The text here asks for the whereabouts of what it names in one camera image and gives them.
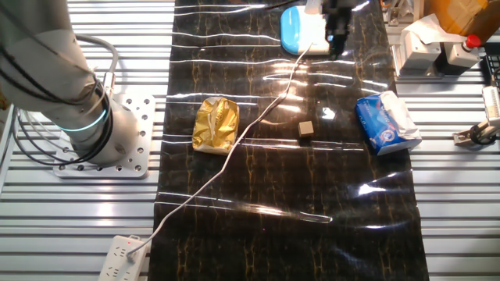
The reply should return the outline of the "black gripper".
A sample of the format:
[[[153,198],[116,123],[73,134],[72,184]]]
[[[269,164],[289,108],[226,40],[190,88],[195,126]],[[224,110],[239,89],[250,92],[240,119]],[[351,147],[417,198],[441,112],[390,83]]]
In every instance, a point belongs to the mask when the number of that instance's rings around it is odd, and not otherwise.
[[[326,35],[329,43],[329,56],[338,58],[344,53],[351,20],[353,0],[324,0],[322,13],[326,19]]]

